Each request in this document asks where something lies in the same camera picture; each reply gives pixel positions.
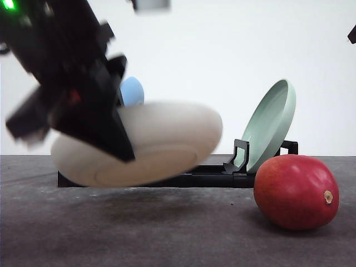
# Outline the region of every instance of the white background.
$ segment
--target white background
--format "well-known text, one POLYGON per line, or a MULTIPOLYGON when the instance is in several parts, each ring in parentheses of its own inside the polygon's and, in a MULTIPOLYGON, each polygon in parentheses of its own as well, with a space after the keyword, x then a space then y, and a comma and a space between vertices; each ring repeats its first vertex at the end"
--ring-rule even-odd
MULTIPOLYGON (((355 0, 171 0, 171 12, 134 14, 124 0, 89 1, 125 53, 147 101, 205 103, 221 114, 215 153, 232 153, 259 101, 281 78, 297 107, 288 140, 305 155, 356 155, 355 0)), ((10 55, 1 63, 1 154, 49 154, 56 133, 28 150, 4 127, 36 81, 10 55)))

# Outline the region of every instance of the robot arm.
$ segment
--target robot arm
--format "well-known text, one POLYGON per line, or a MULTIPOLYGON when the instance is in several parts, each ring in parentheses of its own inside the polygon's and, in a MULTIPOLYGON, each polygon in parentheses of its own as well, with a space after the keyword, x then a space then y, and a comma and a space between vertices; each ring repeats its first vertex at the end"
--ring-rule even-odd
MULTIPOLYGON (((136 11, 169 5, 132 1, 136 11)), ((126 58, 105 56, 112 37, 86 0, 0 0, 0 53, 12 51, 39 82, 7 120, 14 138, 38 141, 54 128, 121 160, 135 158, 116 111, 126 58)))

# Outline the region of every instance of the black mount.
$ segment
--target black mount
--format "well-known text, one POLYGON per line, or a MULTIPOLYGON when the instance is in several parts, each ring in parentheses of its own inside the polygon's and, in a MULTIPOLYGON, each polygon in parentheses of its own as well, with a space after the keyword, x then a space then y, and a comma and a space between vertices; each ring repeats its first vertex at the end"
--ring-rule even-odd
MULTIPOLYGON (((298 154, 298 142, 283 141, 275 156, 280 155, 281 148, 287 149, 288 154, 298 154)), ((140 187, 232 187, 253 188, 256 174, 248 174, 250 144, 247 141, 235 139, 234 154, 227 163, 222 165, 199 165, 196 168, 179 176, 140 187), (244 150, 243 163, 236 167, 234 160, 238 151, 244 150)), ((58 172, 58 187, 83 187, 66 179, 58 172)))

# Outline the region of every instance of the green led light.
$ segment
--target green led light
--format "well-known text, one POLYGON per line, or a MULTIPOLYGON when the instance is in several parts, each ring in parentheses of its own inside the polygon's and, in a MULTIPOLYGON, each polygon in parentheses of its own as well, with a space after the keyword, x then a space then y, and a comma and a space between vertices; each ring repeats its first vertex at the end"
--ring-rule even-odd
POLYGON ((1 0, 5 9, 7 10, 16 10, 15 2, 13 0, 1 0))

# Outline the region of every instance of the white plate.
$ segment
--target white plate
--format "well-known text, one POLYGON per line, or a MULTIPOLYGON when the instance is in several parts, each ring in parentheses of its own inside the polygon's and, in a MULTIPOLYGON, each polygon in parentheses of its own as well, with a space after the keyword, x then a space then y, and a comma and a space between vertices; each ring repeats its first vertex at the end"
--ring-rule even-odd
POLYGON ((77 184, 94 187, 160 181, 204 161, 219 143, 223 127, 215 111, 197 104, 150 103, 122 107, 118 112, 136 160, 125 163, 61 135, 51 150, 61 174, 77 184))

